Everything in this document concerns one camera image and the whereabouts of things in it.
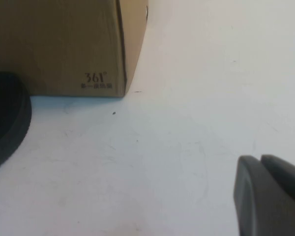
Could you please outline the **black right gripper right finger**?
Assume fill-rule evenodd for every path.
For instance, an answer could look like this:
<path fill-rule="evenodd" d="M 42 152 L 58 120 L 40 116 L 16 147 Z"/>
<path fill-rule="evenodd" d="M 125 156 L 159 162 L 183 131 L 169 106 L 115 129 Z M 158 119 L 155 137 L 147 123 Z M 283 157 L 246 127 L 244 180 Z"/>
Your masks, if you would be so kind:
<path fill-rule="evenodd" d="M 277 181 L 295 181 L 295 165 L 274 155 L 262 155 L 261 163 Z"/>

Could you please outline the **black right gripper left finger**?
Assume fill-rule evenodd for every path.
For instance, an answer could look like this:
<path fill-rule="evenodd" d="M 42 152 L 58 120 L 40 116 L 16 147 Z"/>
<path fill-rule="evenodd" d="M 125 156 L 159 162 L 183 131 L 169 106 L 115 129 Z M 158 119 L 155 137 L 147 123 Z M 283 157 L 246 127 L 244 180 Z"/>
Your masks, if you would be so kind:
<path fill-rule="evenodd" d="M 241 236 L 295 236 L 295 181 L 277 181 L 261 158 L 238 159 L 234 203 Z"/>

